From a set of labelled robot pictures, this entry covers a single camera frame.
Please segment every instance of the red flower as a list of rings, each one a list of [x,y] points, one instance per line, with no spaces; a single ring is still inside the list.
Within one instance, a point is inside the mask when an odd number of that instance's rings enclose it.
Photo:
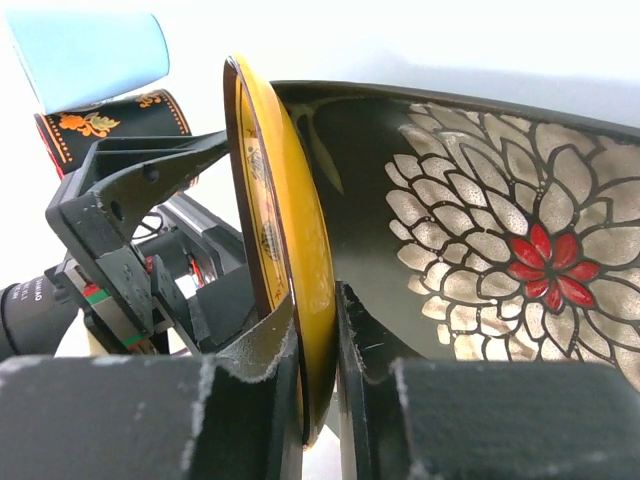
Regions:
[[[529,240],[511,240],[511,249],[519,261],[509,265],[509,274],[525,282],[527,297],[544,297],[544,303],[553,311],[560,310],[565,299],[582,307],[593,307],[593,295],[584,283],[593,280],[600,267],[593,262],[578,263],[575,234],[560,235],[553,247],[540,225],[534,225],[529,235]]]

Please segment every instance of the orange floral design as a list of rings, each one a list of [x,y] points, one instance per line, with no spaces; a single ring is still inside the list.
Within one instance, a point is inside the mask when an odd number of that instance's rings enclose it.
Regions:
[[[140,108],[147,108],[154,103],[161,103],[162,97],[160,97],[160,94],[156,92],[144,93],[136,98],[136,102],[140,104]]]
[[[65,130],[75,130],[82,133],[85,137],[95,135],[104,138],[109,134],[112,128],[120,125],[118,120],[109,117],[101,117],[99,112],[89,113],[84,117],[81,115],[60,114],[60,128]]]

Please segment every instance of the decorative plate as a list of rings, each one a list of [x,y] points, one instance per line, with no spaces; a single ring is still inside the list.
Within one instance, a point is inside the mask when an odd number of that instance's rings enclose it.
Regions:
[[[336,278],[431,359],[599,362],[640,388],[640,135],[393,87],[282,83]]]
[[[317,438],[335,374],[335,292],[320,203],[291,120],[241,57],[224,68],[231,164],[256,307],[291,294],[300,338],[304,436]]]

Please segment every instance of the black plastic bracket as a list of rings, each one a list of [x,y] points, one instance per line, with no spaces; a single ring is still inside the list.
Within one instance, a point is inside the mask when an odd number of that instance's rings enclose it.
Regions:
[[[46,211],[88,279],[141,335],[153,333],[152,297],[145,259],[131,238],[152,207],[226,154],[224,132],[99,141],[82,167],[63,179]]]

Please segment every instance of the red wire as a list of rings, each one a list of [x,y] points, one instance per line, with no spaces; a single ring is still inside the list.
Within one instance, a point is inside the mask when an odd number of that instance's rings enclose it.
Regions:
[[[202,272],[200,271],[200,267],[198,267],[195,259],[191,259],[191,268],[193,269],[193,273],[196,274],[199,286],[204,287],[204,278],[202,277]]]

